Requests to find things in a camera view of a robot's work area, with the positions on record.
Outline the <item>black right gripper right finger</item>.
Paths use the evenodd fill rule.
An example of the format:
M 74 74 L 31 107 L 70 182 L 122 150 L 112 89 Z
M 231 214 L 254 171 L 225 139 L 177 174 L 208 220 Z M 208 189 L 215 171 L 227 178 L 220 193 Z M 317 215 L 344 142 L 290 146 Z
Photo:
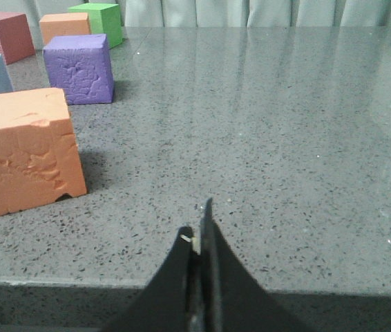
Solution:
M 201 281 L 207 331 L 311 331 L 240 263 L 213 220 L 208 199 L 200 222 Z

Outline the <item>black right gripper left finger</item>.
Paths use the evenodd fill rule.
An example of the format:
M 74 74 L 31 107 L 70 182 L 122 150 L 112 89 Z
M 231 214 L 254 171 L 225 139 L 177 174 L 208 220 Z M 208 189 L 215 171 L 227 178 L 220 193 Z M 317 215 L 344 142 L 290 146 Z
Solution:
M 146 288 L 103 331 L 186 331 L 187 284 L 193 230 L 182 227 Z

